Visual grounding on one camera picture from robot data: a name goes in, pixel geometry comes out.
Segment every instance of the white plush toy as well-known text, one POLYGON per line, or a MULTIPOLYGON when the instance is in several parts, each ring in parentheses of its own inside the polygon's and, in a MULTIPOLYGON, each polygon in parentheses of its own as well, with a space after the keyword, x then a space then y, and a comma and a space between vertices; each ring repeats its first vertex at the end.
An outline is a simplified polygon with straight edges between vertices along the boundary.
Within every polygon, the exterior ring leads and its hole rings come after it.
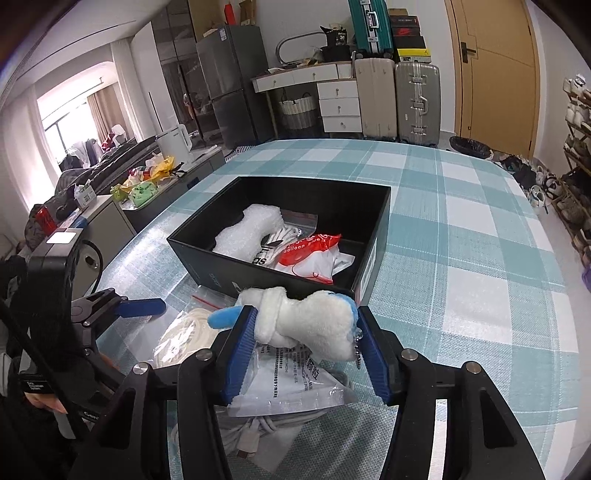
POLYGON ((286 348, 303 343, 319 358, 355 360, 357 307, 345 295, 317 291, 304 300, 292 300, 283 287, 249 288, 241 292, 236 306, 212 313, 208 324, 216 329, 232 327, 243 305, 258 310, 255 340, 259 343, 286 348))

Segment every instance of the blue gripper pad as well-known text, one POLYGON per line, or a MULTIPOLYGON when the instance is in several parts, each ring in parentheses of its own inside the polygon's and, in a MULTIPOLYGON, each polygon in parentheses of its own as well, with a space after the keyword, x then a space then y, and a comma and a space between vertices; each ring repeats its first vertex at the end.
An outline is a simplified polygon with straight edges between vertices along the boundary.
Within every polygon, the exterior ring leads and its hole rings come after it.
POLYGON ((162 299, 122 300, 115 310, 115 313, 123 318, 161 315, 164 312, 166 304, 162 299))
POLYGON ((376 334, 381 334, 381 329, 375 319, 366 319, 361 309, 359 309, 358 312, 359 320, 357 321, 357 327, 363 332, 363 338, 359 341, 359 350, 361 351, 365 367, 369 374, 369 379, 374 388, 374 393, 380 397, 385 404, 388 404, 393 396, 389 386, 388 364, 386 363, 378 341, 372 332, 372 330, 377 329, 376 334))
POLYGON ((226 364, 226 382, 221 397, 230 404, 232 399, 240 394, 242 382, 246 375, 246 369, 251 361, 252 351, 255 348, 255 323, 258 311, 254 307, 244 307, 242 313, 232 329, 230 338, 234 338, 235 344, 226 364), (243 323, 242 316, 248 315, 243 323))

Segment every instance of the person's hand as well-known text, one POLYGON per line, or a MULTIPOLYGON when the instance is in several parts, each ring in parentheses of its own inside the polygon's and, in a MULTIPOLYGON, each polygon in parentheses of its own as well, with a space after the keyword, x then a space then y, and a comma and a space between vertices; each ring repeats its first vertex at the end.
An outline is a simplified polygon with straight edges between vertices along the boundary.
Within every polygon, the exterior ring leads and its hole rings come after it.
POLYGON ((64 405, 53 393, 25 393, 25 397, 31 405, 58 413, 67 413, 64 405))

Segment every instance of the plastic package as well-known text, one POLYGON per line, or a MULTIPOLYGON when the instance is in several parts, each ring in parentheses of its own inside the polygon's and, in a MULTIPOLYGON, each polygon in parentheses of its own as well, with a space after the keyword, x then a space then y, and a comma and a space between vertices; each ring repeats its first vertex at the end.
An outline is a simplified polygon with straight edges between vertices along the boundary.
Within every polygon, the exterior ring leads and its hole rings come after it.
POLYGON ((154 349, 155 368, 177 365, 201 348, 212 345, 221 330, 207 324, 211 312, 234 305, 235 299, 198 287, 187 307, 166 329, 154 349))
POLYGON ((250 263, 261 249, 263 237, 283 227, 279 207, 250 205, 244 210, 244 218, 240 222, 217 235, 213 252, 250 263))
POLYGON ((353 390, 316 365, 302 344, 257 346, 246 375, 240 395, 228 405, 231 417, 296 413, 357 401, 353 390))
POLYGON ((339 251, 340 235, 317 233, 299 240, 278 256, 275 270, 332 285, 332 276, 355 261, 339 251))
POLYGON ((281 216, 284 227, 263 238, 261 249, 252 260, 255 265, 273 268, 278 255, 288 245, 316 231, 317 215, 281 210, 281 216))

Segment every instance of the door handle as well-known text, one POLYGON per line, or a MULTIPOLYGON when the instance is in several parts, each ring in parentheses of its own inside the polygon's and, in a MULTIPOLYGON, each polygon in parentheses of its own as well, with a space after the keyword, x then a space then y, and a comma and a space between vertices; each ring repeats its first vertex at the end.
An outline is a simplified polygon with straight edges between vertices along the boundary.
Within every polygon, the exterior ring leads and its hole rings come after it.
POLYGON ((462 42, 460 43, 460 45, 462 46, 462 62, 464 63, 468 63, 468 52, 470 53, 477 53, 476 50, 472 50, 471 48, 468 48, 468 46, 466 45, 466 42, 462 42))

